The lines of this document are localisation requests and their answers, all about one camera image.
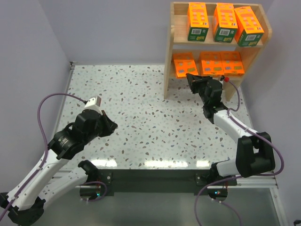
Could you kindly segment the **orange sponge box wide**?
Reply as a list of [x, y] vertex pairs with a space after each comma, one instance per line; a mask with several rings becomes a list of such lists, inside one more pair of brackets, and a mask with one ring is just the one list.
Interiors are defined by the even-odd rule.
[[220, 77], [224, 75], [220, 51], [201, 51], [199, 63], [201, 76]]
[[222, 68], [228, 77], [242, 77], [245, 74], [240, 53], [238, 51], [221, 51]]
[[186, 78], [186, 74], [198, 75], [197, 66], [192, 52], [173, 53], [176, 79]]

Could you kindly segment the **orange sponge box narrow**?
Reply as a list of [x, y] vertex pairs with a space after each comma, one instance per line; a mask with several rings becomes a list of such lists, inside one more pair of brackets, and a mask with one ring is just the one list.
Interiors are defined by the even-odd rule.
[[209, 21], [204, 2], [190, 2], [187, 11], [187, 40], [204, 42]]
[[213, 16], [213, 40], [231, 43], [238, 30], [238, 24], [232, 3], [216, 3]]

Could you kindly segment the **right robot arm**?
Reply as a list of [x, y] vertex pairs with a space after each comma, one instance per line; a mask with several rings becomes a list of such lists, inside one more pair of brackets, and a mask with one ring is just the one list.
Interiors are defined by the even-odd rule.
[[231, 113], [222, 102], [222, 83], [210, 76], [186, 74], [193, 94], [203, 102], [203, 114], [212, 124], [223, 129], [237, 144], [236, 157], [213, 163], [206, 181], [211, 183], [231, 176], [244, 178], [273, 171], [274, 151], [270, 135], [247, 127]]

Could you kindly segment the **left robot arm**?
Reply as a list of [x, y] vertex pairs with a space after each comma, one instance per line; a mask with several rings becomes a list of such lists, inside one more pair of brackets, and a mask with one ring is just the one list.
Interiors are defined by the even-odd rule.
[[24, 180], [8, 193], [1, 193], [0, 206], [8, 213], [10, 220], [19, 226], [31, 226], [44, 213], [46, 207], [76, 186], [97, 183], [98, 169], [88, 160], [59, 180], [49, 180], [69, 162], [85, 145], [97, 137], [111, 135], [117, 124], [111, 121], [105, 111], [84, 110], [75, 122], [55, 133], [44, 154]]

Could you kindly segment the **wooden shelf unit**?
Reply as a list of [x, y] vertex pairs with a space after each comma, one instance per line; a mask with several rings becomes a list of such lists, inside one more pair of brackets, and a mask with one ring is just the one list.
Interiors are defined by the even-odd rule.
[[187, 11], [188, 2], [171, 2], [170, 3], [170, 21], [167, 32], [167, 44], [165, 55], [165, 68], [164, 68], [164, 99], [168, 98], [168, 85], [169, 80], [175, 78], [174, 64], [172, 62], [173, 53], [191, 52], [196, 62], [196, 67], [200, 70], [199, 54], [209, 47], [210, 51], [218, 51], [224, 47], [233, 47], [240, 53], [245, 74], [240, 78], [235, 78], [234, 82], [236, 86], [240, 86], [243, 80], [249, 76], [250, 69], [270, 41], [272, 37], [272, 27], [268, 20], [268, 17], [262, 7], [262, 4], [250, 4], [250, 3], [234, 3], [235, 8], [250, 6], [255, 13], [259, 23], [261, 24], [264, 34], [258, 44], [254, 47], [240, 47], [236, 41], [231, 43], [215, 42], [213, 39], [212, 19], [216, 8], [215, 2], [207, 2], [207, 15], [210, 23], [208, 33], [204, 42], [200, 41], [188, 41], [187, 38]]

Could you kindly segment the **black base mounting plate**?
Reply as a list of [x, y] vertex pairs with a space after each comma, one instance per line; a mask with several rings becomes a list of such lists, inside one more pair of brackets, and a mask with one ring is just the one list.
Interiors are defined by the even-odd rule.
[[107, 196], [115, 193], [189, 193], [196, 195], [211, 182], [205, 169], [86, 169], [87, 182], [107, 185]]

